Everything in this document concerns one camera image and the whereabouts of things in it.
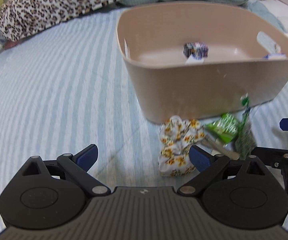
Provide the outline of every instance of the floral scrunchie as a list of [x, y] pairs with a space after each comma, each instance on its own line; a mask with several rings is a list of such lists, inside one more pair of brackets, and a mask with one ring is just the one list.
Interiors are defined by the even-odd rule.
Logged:
[[163, 176], [185, 175], [195, 169], [188, 152], [193, 144], [204, 138], [204, 129], [198, 120], [173, 116], [161, 126], [159, 138], [163, 147], [158, 167]]

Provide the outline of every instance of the green snack packet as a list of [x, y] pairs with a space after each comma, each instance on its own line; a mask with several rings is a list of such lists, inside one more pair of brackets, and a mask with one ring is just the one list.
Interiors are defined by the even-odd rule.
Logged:
[[230, 113], [222, 114], [221, 119], [209, 123], [206, 128], [215, 133], [224, 143], [231, 142], [238, 134], [239, 121]]

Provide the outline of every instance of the green plastic bag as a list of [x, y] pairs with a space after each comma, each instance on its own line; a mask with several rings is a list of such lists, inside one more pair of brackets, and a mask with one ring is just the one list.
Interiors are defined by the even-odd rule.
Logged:
[[250, 155], [252, 150], [257, 147], [255, 138], [252, 133], [252, 125], [250, 122], [250, 100], [248, 96], [241, 98], [242, 105], [246, 108], [242, 116], [242, 121], [238, 125], [238, 136], [235, 141], [236, 151], [241, 155], [240, 160]]
[[225, 113], [222, 114], [221, 119], [205, 126], [227, 144], [238, 135], [239, 123], [240, 122], [230, 113]]

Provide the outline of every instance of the candy wrapper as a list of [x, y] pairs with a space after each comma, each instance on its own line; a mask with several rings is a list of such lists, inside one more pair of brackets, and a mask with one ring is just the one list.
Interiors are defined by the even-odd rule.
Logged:
[[208, 47], [205, 43], [201, 42], [190, 42], [184, 44], [184, 55], [189, 58], [191, 54], [195, 57], [207, 57], [208, 55]]
[[250, 122], [250, 101], [248, 96], [242, 98], [242, 105], [246, 108], [242, 116], [242, 121], [238, 125], [238, 137], [235, 141], [236, 151], [241, 155], [240, 160], [250, 155], [252, 150], [257, 147], [255, 138], [252, 133], [252, 125]]
[[223, 114], [221, 119], [209, 123], [206, 128], [216, 134], [224, 143], [231, 142], [238, 134], [239, 121], [230, 113]]

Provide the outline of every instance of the striped bedsheet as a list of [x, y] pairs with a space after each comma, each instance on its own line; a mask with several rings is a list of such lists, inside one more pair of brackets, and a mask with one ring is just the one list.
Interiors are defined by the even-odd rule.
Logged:
[[[31, 155], [50, 160], [91, 143], [99, 159], [90, 174], [111, 188], [177, 188], [196, 175], [159, 175], [159, 126], [143, 117], [117, 47], [121, 11], [77, 18], [0, 50], [0, 193]], [[288, 83], [251, 116], [259, 146], [288, 149], [288, 132], [278, 128], [288, 117]]]

